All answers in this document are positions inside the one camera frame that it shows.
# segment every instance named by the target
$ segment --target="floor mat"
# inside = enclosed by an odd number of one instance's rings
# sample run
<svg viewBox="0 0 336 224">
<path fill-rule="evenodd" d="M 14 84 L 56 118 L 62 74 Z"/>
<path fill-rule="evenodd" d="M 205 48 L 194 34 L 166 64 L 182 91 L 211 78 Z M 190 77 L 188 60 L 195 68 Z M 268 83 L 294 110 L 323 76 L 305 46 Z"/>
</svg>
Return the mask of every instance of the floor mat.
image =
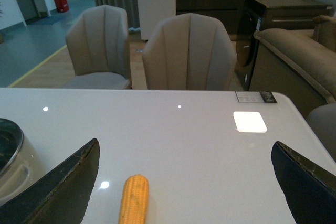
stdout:
<svg viewBox="0 0 336 224">
<path fill-rule="evenodd" d="M 57 23 L 62 19 L 64 19 L 64 17 L 62 16 L 50 16 L 40 19 L 39 21 L 33 22 L 30 25 L 53 25 L 54 23 Z"/>
</svg>

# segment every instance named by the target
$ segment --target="black appliance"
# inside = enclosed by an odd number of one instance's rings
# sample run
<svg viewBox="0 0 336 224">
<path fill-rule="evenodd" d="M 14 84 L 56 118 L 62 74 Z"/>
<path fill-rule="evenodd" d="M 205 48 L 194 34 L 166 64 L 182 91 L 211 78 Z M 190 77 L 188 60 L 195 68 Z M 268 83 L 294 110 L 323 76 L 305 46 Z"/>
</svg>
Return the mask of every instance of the black appliance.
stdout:
<svg viewBox="0 0 336 224">
<path fill-rule="evenodd" d="M 329 15 L 331 8 L 331 5 L 313 0 L 244 0 L 237 31 L 235 69 L 244 90 L 249 90 L 258 51 L 258 41 L 253 37 L 255 31 L 314 29 L 312 19 Z"/>
</svg>

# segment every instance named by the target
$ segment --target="upholstered chair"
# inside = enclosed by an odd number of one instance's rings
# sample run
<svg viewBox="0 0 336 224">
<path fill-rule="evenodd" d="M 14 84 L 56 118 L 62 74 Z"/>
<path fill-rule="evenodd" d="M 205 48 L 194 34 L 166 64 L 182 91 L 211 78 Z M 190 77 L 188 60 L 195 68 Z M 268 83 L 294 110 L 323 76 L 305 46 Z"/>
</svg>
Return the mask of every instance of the upholstered chair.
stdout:
<svg viewBox="0 0 336 224">
<path fill-rule="evenodd" d="M 63 88 L 130 89 L 126 11 L 102 5 L 84 11 L 66 34 L 75 78 Z"/>
<path fill-rule="evenodd" d="M 336 161 L 336 103 L 312 110 L 306 121 L 330 156 Z"/>
<path fill-rule="evenodd" d="M 148 89 L 228 90 L 237 54 L 221 21 L 189 13 L 159 22 L 142 60 Z"/>
</svg>

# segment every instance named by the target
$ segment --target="stainless steel pot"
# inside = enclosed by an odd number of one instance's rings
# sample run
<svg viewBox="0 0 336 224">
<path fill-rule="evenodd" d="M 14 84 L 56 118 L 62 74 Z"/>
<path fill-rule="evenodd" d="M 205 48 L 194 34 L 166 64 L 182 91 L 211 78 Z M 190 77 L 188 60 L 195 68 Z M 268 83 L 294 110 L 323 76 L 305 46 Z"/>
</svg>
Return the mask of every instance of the stainless steel pot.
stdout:
<svg viewBox="0 0 336 224">
<path fill-rule="evenodd" d="M 23 192 L 46 173 L 20 127 L 0 119 L 0 206 Z"/>
</svg>

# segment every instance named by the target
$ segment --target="glossy table top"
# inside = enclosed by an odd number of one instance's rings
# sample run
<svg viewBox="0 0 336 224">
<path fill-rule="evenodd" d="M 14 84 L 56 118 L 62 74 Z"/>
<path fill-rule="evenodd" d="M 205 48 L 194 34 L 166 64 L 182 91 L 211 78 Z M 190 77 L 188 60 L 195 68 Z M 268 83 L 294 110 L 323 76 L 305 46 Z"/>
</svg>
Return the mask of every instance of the glossy table top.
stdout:
<svg viewBox="0 0 336 224">
<path fill-rule="evenodd" d="M 47 170 L 98 139 L 82 223 L 118 223 L 124 182 L 138 173 L 150 185 L 147 224 L 294 223 L 270 158 L 274 142 L 333 174 L 336 165 L 290 100 L 274 96 L 278 103 L 217 91 L 4 88 L 0 118 L 22 128 Z M 238 131 L 241 111 L 259 112 L 266 132 Z"/>
</svg>

